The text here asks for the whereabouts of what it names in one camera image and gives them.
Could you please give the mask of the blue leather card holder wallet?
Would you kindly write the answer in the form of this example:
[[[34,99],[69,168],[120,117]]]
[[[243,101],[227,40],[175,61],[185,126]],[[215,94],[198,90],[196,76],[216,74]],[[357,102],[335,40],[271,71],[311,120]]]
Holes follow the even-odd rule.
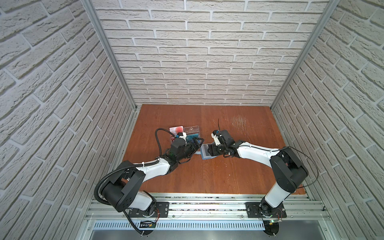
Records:
[[[216,158],[216,156],[212,156],[209,152],[209,144],[203,144],[198,151],[195,152],[196,155],[200,155],[202,160],[210,160]]]

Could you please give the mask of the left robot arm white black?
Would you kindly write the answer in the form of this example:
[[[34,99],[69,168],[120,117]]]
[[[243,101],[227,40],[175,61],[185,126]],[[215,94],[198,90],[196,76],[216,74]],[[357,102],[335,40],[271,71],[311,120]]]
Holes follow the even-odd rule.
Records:
[[[193,138],[190,141],[179,137],[171,143],[171,148],[154,161],[133,164],[122,162],[118,168],[99,180],[94,197],[102,204],[110,205],[117,212],[138,209],[151,216],[155,211],[157,200],[140,191],[142,184],[158,176],[165,176],[174,171],[182,162],[189,160],[203,145],[204,139]]]

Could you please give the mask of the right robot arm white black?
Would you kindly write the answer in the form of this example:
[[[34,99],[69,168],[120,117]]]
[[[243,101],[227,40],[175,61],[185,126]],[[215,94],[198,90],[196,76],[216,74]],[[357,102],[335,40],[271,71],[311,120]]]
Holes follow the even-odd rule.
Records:
[[[211,136],[214,139],[214,143],[208,147],[208,153],[211,156],[222,155],[248,159],[272,169],[276,182],[260,203],[260,207],[264,209],[278,208],[308,176],[304,163],[290,147],[271,149],[244,141],[235,141],[226,130],[215,130]]]

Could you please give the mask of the teal blue cards stack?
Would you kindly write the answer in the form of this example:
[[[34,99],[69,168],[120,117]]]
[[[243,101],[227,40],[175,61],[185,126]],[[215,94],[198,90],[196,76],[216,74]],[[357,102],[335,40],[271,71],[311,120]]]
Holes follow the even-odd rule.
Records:
[[[189,143],[189,142],[193,142],[194,139],[197,139],[198,141],[200,140],[200,135],[195,133],[195,134],[188,134],[187,137],[186,137],[186,141]]]

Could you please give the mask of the clear acrylic card organizer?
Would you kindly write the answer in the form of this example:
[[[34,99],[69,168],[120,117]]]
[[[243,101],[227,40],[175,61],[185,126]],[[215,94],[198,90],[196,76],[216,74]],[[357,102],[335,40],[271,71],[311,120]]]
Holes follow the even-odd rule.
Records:
[[[193,138],[199,138],[200,137],[200,127],[199,126],[190,126],[190,127],[177,126],[177,127],[169,128],[169,131],[171,133],[173,133],[174,135],[177,135],[178,133],[181,133],[181,132],[186,133],[186,141],[190,141]]]

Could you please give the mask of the red white card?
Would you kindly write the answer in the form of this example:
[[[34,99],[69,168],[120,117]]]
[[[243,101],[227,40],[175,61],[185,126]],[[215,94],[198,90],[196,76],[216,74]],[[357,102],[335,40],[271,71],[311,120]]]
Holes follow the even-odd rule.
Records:
[[[183,126],[171,127],[169,128],[169,131],[176,136],[178,133],[182,133],[184,131],[184,127]]]

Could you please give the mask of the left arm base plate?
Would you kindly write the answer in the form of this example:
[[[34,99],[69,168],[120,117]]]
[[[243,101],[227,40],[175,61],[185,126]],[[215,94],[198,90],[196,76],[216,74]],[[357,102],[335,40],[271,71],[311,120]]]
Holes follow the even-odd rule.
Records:
[[[131,218],[167,218],[169,214],[169,202],[156,202],[149,210],[142,211],[139,209],[132,209],[129,211]]]

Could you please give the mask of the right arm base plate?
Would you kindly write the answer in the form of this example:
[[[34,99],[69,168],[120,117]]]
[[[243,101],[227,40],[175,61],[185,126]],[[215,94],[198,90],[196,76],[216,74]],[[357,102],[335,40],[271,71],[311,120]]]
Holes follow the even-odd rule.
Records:
[[[276,208],[272,208],[268,204],[260,202],[245,203],[248,218],[279,218],[287,217],[283,203],[280,203]]]

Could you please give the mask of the aluminium rail frame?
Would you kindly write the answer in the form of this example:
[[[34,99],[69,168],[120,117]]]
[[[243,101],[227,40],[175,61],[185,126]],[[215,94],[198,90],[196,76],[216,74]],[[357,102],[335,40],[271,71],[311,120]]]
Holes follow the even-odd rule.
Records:
[[[168,202],[168,220],[247,220],[246,203],[260,202],[263,195],[152,193],[158,202]],[[291,195],[278,210],[283,220],[331,219],[321,201],[307,195]]]

